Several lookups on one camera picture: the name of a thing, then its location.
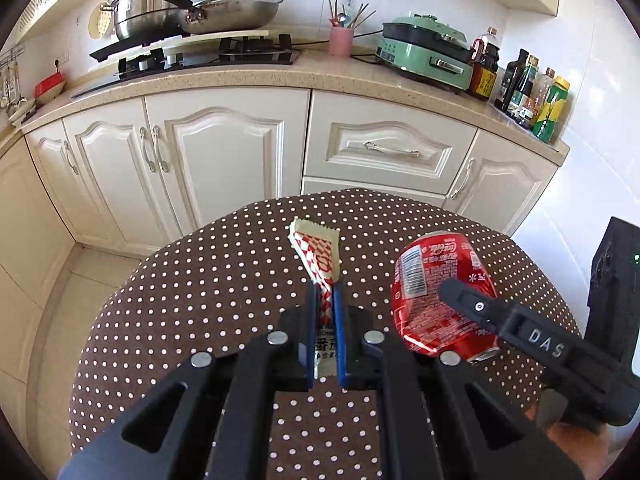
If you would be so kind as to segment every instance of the tile floor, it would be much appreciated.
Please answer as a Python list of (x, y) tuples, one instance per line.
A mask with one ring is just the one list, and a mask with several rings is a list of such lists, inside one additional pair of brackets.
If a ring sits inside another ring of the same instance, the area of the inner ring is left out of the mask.
[(78, 356), (104, 301), (139, 263), (83, 249), (54, 307), (44, 340), (34, 405), (30, 453), (52, 480), (70, 456), (68, 401)]

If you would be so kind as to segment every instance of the red coca-cola can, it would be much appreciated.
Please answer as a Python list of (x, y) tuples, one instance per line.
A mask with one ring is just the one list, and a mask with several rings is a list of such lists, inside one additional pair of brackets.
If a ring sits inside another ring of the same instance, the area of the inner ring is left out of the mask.
[(453, 350), (469, 362), (500, 352), (498, 338), (439, 300), (440, 284), (457, 278), (497, 297), (474, 248), (460, 233), (438, 231), (404, 248), (396, 260), (391, 307), (396, 329), (414, 351), (436, 356)]

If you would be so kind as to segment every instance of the round table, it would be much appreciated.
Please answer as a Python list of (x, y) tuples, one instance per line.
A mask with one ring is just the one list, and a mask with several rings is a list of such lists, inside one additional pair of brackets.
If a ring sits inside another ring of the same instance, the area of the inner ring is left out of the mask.
[[(107, 301), (82, 351), (70, 400), (78, 452), (191, 353), (236, 352), (272, 330), (304, 299), (308, 275), (287, 238), (295, 218), (340, 228), (348, 301), (394, 330), (389, 294), (399, 251), (423, 234), (464, 233), (501, 297), (519, 300), (578, 333), (544, 274), (507, 236), (453, 213), (366, 189), (258, 202), (144, 260)], [(542, 367), (508, 347), (486, 362), (489, 380), (526, 410)], [(269, 478), (380, 476), (374, 392), (347, 392), (334, 377), (308, 394), (276, 394)]]

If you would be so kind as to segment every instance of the bottle cap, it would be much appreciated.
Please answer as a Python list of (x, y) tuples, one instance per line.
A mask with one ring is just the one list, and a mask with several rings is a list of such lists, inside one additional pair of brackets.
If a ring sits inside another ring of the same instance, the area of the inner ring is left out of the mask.
[(560, 75), (556, 77), (556, 84), (559, 84), (565, 90), (568, 90), (569, 86), (571, 86), (571, 83), (569, 83), (564, 77)]

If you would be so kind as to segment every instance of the stainless steel pot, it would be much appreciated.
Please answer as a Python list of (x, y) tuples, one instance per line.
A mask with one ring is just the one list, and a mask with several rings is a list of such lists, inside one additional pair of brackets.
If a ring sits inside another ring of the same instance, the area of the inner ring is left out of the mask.
[(162, 0), (180, 7), (180, 26), (187, 34), (252, 30), (267, 25), (284, 0)]
[(102, 10), (114, 13), (116, 36), (119, 40), (144, 36), (175, 36), (181, 34), (182, 10), (162, 0), (113, 0)]

